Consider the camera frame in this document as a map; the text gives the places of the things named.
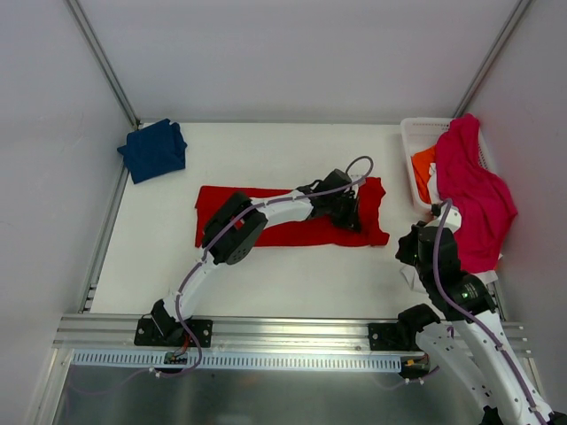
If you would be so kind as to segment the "red t shirt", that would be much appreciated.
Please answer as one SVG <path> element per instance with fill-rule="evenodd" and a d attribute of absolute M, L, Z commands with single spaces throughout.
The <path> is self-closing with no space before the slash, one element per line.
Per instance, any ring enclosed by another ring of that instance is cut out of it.
<path fill-rule="evenodd" d="M 285 189 L 241 188 L 225 186 L 203 186 L 199 189 L 195 209 L 197 225 L 195 245 L 202 245 L 206 223 L 228 198 L 241 191 L 249 197 L 279 197 Z M 389 242 L 390 235 L 380 228 L 379 208 L 385 196 L 382 180 L 369 177 L 358 190 L 358 216 L 361 222 L 359 233 L 337 228 L 330 218 L 290 222 L 264 230 L 257 241 L 258 247 L 302 247 L 335 244 L 342 247 L 380 247 Z"/>

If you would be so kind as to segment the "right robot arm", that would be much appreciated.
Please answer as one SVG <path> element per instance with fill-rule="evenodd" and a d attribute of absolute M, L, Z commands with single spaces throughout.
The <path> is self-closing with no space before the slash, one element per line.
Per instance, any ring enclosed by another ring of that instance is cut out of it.
<path fill-rule="evenodd" d="M 422 221 L 400 238 L 395 255 L 414 269 L 432 302 L 398 316 L 396 337 L 419 349 L 467 391 L 483 424 L 564 424 L 522 369 L 485 285 L 464 271 L 453 232 Z"/>

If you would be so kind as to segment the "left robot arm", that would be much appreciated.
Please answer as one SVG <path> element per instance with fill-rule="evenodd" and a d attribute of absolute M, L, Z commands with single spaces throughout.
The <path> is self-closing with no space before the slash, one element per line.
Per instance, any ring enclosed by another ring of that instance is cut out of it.
<path fill-rule="evenodd" d="M 366 180 L 353 180 L 335 169 L 323 180 L 275 197 L 248 197 L 236 192 L 206 223 L 199 258 L 178 289 L 157 301 L 144 331 L 149 342 L 163 346 L 180 343 L 187 320 L 194 314 L 207 277 L 219 268 L 242 261 L 266 229 L 328 217 L 338 228 L 359 231 L 357 189 Z"/>

